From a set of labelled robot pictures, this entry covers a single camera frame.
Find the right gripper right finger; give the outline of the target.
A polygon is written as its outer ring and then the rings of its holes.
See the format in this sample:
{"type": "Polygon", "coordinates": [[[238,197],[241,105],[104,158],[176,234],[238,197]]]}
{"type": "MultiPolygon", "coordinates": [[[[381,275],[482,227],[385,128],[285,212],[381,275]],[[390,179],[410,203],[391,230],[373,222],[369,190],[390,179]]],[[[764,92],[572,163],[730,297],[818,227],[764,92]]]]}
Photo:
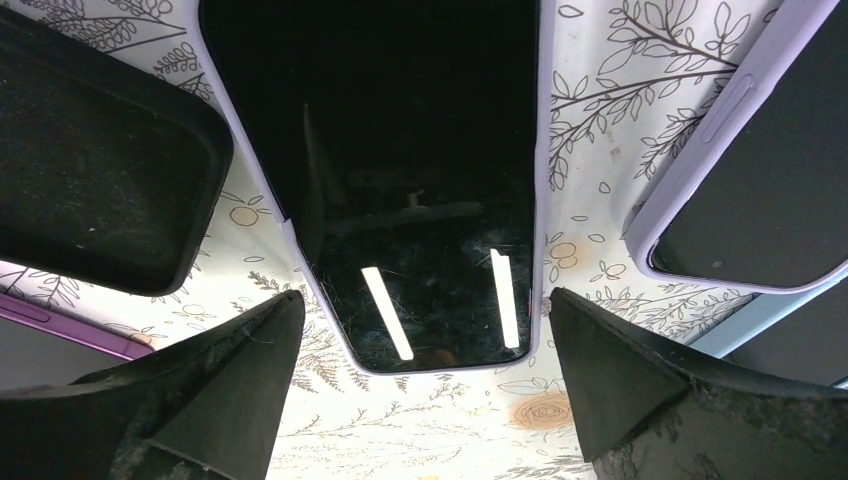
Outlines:
{"type": "Polygon", "coordinates": [[[600,479],[843,479],[847,394],[733,365],[563,288],[550,324],[600,479]]]}

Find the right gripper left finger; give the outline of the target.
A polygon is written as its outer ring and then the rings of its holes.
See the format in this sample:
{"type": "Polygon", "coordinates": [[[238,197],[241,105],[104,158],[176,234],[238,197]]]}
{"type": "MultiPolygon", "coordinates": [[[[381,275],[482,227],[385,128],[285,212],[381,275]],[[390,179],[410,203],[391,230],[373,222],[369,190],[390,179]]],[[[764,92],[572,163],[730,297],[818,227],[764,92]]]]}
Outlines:
{"type": "Polygon", "coordinates": [[[262,479],[305,326],[288,290],[67,385],[1,395],[5,479],[262,479]]]}

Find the phone with purple edge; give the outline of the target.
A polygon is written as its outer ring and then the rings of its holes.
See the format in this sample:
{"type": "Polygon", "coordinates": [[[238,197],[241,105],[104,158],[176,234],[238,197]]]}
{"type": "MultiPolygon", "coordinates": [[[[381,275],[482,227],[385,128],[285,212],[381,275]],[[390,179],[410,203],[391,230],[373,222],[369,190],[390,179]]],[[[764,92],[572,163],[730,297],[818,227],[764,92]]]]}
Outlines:
{"type": "Polygon", "coordinates": [[[69,384],[153,351],[91,323],[1,296],[3,391],[69,384]]]}

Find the black phone case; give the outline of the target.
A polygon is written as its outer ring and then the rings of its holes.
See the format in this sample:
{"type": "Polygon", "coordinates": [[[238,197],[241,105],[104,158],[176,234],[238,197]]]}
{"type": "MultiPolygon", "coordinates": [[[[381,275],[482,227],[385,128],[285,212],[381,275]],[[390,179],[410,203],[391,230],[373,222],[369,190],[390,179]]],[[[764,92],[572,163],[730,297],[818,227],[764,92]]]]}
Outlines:
{"type": "Polygon", "coordinates": [[[126,293],[185,281],[234,154],[209,104],[1,11],[1,257],[126,293]]]}

